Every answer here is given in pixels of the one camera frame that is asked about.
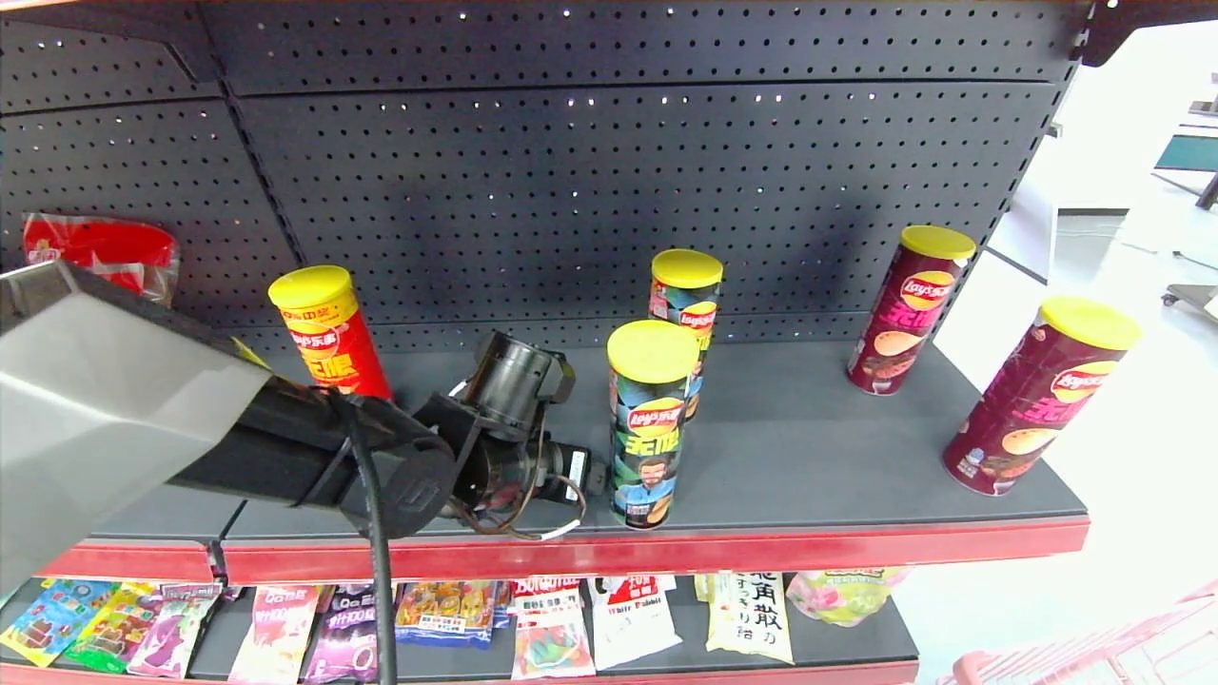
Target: purple snack bag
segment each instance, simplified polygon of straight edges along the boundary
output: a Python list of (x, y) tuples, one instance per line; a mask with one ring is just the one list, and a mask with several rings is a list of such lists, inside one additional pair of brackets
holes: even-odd
[(322, 617), (306, 685), (340, 678), (376, 681), (376, 597), (371, 585), (339, 585)]

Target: potato chip can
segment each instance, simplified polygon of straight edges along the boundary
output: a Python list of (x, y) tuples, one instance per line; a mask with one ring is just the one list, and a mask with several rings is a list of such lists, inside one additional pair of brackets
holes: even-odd
[(393, 401), (347, 269), (297, 269), (275, 279), (268, 295), (318, 385)]
[(892, 395), (917, 360), (977, 244), (942, 225), (910, 225), (879, 286), (879, 297), (847, 375), (864, 392)]
[(1119, 311), (1050, 297), (943, 453), (974, 492), (1005, 495), (1083, 410), (1141, 336)]
[(723, 263), (694, 250), (665, 250), (652, 260), (652, 318), (688, 328), (698, 340), (698, 364), (689, 375), (686, 421), (698, 413), (703, 364), (719, 311)]
[(614, 517), (655, 528), (672, 512), (698, 339), (675, 323), (636, 321), (614, 330), (607, 349)]

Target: plastic bag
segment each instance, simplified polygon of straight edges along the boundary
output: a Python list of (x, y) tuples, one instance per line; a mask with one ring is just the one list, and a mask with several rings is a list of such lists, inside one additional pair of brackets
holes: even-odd
[(161, 595), (155, 585), (123, 583), (63, 657), (93, 670), (127, 673), (127, 664), (160, 611)]
[(493, 580), (408, 583), (397, 605), (397, 641), (488, 648), (497, 586)]
[(804, 616), (853, 628), (884, 606), (909, 570), (907, 567), (803, 570), (787, 587), (787, 598)]
[(508, 607), (510, 606), (512, 583), (509, 580), (501, 580), (495, 594), (495, 617), (491, 619), (493, 628), (498, 629), (512, 625), (512, 614), (508, 613)]
[(706, 651), (760, 655), (794, 665), (782, 575), (721, 573), (710, 600)]
[(66, 260), (166, 307), (178, 285), (178, 243), (146, 223), (27, 213), (23, 245), (27, 263)]
[(371, 585), (339, 585), (322, 618), (306, 685), (341, 678), (376, 681), (376, 595)]
[(147, 629), (127, 673), (183, 679), (212, 607), (223, 585), (173, 585), (161, 587), (161, 611)]
[(582, 606), (577, 578), (513, 581), (513, 680), (596, 675)]
[(319, 585), (264, 585), (253, 597), (253, 623), (245, 634), (229, 683), (296, 685), (308, 650)]
[(46, 668), (106, 606), (117, 586), (99, 580), (44, 580), (43, 594), (0, 635), (0, 644)]
[(665, 585), (655, 575), (588, 579), (597, 670), (681, 644)]

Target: gray shelf surface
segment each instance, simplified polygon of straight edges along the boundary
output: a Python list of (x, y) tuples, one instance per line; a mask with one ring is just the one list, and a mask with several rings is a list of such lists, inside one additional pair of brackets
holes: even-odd
[[(37, 581), (26, 584), (0, 613), (4, 625), (11, 624), (38, 596)], [(236, 602), (222, 606), (203, 634), (190, 676), (223, 680), (236, 658), (238, 648), (250, 626), (253, 594), (247, 591)], [(677, 589), (669, 592), (672, 620), (682, 642), (660, 653), (621, 664), (605, 674), (641, 675), (649, 673), (695, 673), (709, 670), (743, 670), (788, 668), (766, 657), (738, 655), (722, 650), (705, 650), (708, 609), (693, 596), (688, 577), (677, 579)], [(792, 652), (798, 667), (828, 667), (855, 663), (916, 661), (917, 647), (905, 629), (900, 613), (888, 602), (876, 616), (851, 629), (842, 629), (812, 620), (787, 603)], [(585, 616), (590, 626), (591, 617)], [(512, 673), (514, 644), (510, 629), (497, 630), (488, 650), (456, 650), (398, 645), (400, 679), (486, 680), (507, 679)], [(0, 659), (22, 663), (23, 659), (6, 647), (0, 647)], [(71, 662), (62, 665), (71, 668)]]
[(102, 522), (94, 539), (218, 540), (245, 500), (161, 485)]
[[(706, 362), (698, 418), (688, 427), (672, 514), (663, 530), (730, 533), (749, 528), (878, 527), (985, 523), (1085, 514), (1047, 464), (1038, 464), (1005, 497), (960, 486), (939, 461), (977, 390), (927, 346), (898, 395), (875, 397), (849, 384), (849, 342), (716, 344)], [(608, 363), (603, 349), (568, 351), (577, 382), (546, 428), (557, 440), (609, 452)], [(295, 356), (267, 357), (279, 373), (302, 379)], [(417, 407), (432, 389), (447, 391), (475, 366), (474, 350), (382, 353), (395, 389)], [(530, 505), (523, 528), (561, 525), (571, 509)], [(593, 497), (570, 535), (626, 533)], [(465, 534), (437, 520), (420, 535)], [(339, 514), (248, 502), (225, 540), (353, 538)]]

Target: shelf bracket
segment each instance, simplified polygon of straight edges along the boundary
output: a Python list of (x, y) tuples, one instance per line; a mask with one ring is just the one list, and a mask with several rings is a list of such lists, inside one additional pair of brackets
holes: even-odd
[(1086, 24), (1086, 41), (1078, 48), (1089, 67), (1102, 67), (1139, 28), (1218, 20), (1218, 2), (1175, 0), (1097, 0)]
[(209, 83), (219, 78), (212, 57), (207, 30), (197, 7), (188, 5), (180, 15), (150, 16), (132, 5), (113, 7), (111, 4), (49, 5), (5, 12), (6, 20), (23, 23), (105, 33), (122, 38), (150, 40), (164, 45), (181, 71), (194, 83)]

